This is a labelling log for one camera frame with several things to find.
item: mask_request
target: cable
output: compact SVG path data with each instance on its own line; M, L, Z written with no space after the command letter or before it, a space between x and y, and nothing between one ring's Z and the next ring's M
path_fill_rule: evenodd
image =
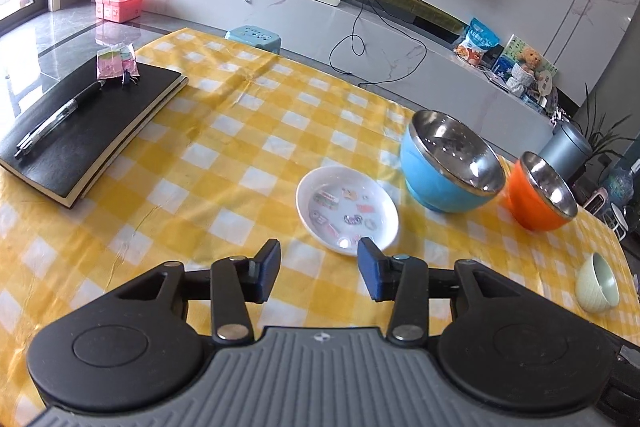
M362 57L362 55L364 55L364 52L365 52L365 48L366 48L366 46L365 46L364 40L362 39L362 37L361 37L360 35L358 35L358 34L355 32L355 31L356 31L356 23L358 22L358 19L360 18L360 16L362 15L362 11L364 10L364 3L365 3L365 0L361 0L361 3L362 3L362 5L361 5L361 7L360 7L360 11L358 12L358 15L356 16L356 19L353 21L353 27L351 28L351 33L350 33L350 35L347 35L346 37L344 37L344 38L340 39L340 41L338 41L338 43L337 43L337 44L332 48L332 50L329 52L329 66L332 68L332 70L337 71L337 73L340 73L340 74L349 74L349 75L352 75L352 74L353 74L353 73L351 73L351 71L344 71L344 70L341 70L341 69L339 69L339 68L336 68L336 67L332 64L332 62L331 62L331 57L332 57L332 55L334 54L334 51L336 50L336 48L337 48L338 46L340 46L340 44L342 44L345 40L347 40L347 39L349 39L349 38L350 38L350 39L351 39L351 51L353 52L353 54L354 54L354 55L356 55L356 57ZM384 12L385 12L387 15L389 15L389 16L391 16L391 17L392 17L392 15L391 15L388 11L386 11L386 10L385 10L385 7L384 7L384 6L382 6L378 1L376 1L376 3L378 4L378 6L380 6L380 8L382 8L382 9L384 10ZM421 40L416 39L415 37L412 37L411 35L409 35L409 34L407 34L407 33L403 32L400 28L396 28L395 26L392 26L392 25L391 25L391 24L389 24L387 21L385 21L385 20L382 18L382 16L377 12L377 10L373 7L373 5L371 4L371 2L370 2L369 0L367 0L367 4L368 4L368 5L369 5L369 7L373 10L373 12L374 12L378 17L380 17L380 20L381 20L383 23L385 23L387 26L389 26L391 29L396 30L396 31L398 31L398 32L402 33L402 35L404 35L404 36L406 36L406 37L410 38L412 41L418 42L418 44L420 44L420 45L424 48L424 55L423 55L423 56L422 56L422 58L420 59L420 62L418 62L418 63L416 64L416 66L415 66L415 68L414 68L413 70L409 71L409 73L407 73L407 74L405 74L405 75L401 76L400 78L393 78L393 79L391 79L391 80L381 80L380 82L369 82L368 80L364 80L363 82L360 82L360 83L358 84L358 87L362 87L362 86L365 86L365 85L369 85L369 86L377 86L378 84L388 84L388 83L390 83L390 82L397 82L398 80L402 80L402 79L404 79L404 78L408 77L410 74L415 73L415 71L420 67L420 64L422 64L423 60L426 58L427 54L429 53L429 52L428 52L428 49L427 49L427 46L425 46L425 45L424 45L424 42L422 42ZM359 39L359 40L360 40L360 42L361 42L361 44L362 44L362 52L361 52L361 53L356 52L355 48L353 47L353 39L354 39L354 38Z
M342 44L346 39L351 38L351 51L353 52L354 55L356 55L356 57L362 57L362 55L364 55L364 51L365 51L365 45L364 45L364 40L362 39L361 36L356 34L356 22L358 22L358 19L360 18L360 16L362 15L362 11L364 10L364 0L362 0L362 5L360 6L360 11L358 12L358 15L356 16L356 18L353 21L353 26L351 27L351 34L347 35L346 37L340 39L338 41L338 43L333 47L333 49L329 52L329 66L331 66L332 70L337 71L340 74L353 74L351 73L351 71L343 71L340 70L338 68L336 68L332 63L331 63L331 56L334 54L335 49L340 46L340 44ZM355 48L353 47L353 38L356 37L357 39L360 39L360 42L362 43L362 53L358 53Z

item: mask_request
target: pink toolbox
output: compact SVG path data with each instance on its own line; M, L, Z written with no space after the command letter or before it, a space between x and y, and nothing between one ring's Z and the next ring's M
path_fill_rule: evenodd
M142 0L95 0L95 16L113 22L126 22L142 13Z

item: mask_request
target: gray ribbed panel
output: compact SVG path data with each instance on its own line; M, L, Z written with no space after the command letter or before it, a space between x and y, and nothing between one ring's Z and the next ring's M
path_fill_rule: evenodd
M331 339L319 342L316 333ZM429 355L391 346L376 328L270 328L224 349L184 394L114 417L43 413L33 427L602 427L594 409L523 419L483 409L438 373Z

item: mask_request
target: notebook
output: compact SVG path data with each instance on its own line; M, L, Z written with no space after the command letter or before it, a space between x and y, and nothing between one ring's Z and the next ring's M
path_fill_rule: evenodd
M0 165L67 208L92 187L144 125L182 89L177 71L138 64L138 85L109 80L19 159L16 144L96 80L95 58L49 89L0 137Z

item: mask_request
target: table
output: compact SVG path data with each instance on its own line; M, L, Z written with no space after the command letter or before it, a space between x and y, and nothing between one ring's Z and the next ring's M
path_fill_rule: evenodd
M501 196L468 214L417 204L399 170L399 140L411 112L308 66L194 30L144 46L141 61L190 78L72 210L0 173L0 423L14 427L41 409L25 365L44 325L164 261L187 269L254 255L270 237L282 268L264 305L264 325L386 327L391 303L374 303L356 260L327 251L298 219L294 194L309 170L343 164L377 180L398 206L400 232L385 252L433 267L474 258L589 320L640 344L640 305L612 232L580 210L554 233L516 224ZM507 171L508 161L502 161ZM620 306L584 313L575 270L597 250L620 286ZM430 331L450 322L446 300L430 305ZM209 331L209 309L189 322Z

